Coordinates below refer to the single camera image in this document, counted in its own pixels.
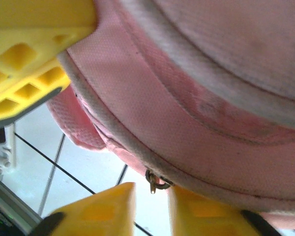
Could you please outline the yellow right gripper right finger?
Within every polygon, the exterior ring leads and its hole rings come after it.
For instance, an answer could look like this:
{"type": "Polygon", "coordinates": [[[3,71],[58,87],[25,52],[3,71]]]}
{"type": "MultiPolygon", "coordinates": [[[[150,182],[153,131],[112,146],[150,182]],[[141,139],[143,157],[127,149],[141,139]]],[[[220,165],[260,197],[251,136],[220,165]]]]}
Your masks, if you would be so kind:
{"type": "Polygon", "coordinates": [[[282,236],[262,216],[195,194],[168,191],[172,236],[282,236]]]}

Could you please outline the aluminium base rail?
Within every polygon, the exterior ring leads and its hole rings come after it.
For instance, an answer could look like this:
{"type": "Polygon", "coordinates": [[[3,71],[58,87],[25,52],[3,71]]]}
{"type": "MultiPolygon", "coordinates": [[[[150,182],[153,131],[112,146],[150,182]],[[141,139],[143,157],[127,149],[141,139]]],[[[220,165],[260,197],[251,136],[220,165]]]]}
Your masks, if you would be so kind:
{"type": "Polygon", "coordinates": [[[0,236],[27,236],[42,218],[0,181],[0,236]]]}

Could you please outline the pink backpack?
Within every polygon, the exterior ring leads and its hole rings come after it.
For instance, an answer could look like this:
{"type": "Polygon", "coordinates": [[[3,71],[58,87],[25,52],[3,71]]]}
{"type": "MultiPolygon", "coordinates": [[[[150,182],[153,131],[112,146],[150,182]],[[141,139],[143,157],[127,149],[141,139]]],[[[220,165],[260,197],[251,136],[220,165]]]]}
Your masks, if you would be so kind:
{"type": "Polygon", "coordinates": [[[295,0],[93,0],[48,108],[141,174],[295,229],[295,0]]]}

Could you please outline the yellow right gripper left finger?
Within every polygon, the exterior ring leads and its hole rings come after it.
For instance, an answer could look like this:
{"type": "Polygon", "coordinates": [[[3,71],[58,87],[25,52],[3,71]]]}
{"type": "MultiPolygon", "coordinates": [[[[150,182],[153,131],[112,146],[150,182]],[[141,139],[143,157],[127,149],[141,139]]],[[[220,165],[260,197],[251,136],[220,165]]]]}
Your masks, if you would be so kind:
{"type": "Polygon", "coordinates": [[[126,182],[56,209],[31,236],[134,236],[135,183],[126,182]]]}

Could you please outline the silver metal clamp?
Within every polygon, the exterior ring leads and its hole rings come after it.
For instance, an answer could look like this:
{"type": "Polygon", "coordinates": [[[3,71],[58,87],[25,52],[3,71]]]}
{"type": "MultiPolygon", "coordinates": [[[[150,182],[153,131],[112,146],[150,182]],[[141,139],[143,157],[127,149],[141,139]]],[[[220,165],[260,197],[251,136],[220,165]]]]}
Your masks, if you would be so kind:
{"type": "Polygon", "coordinates": [[[0,128],[0,175],[16,169],[15,124],[0,128]]]}

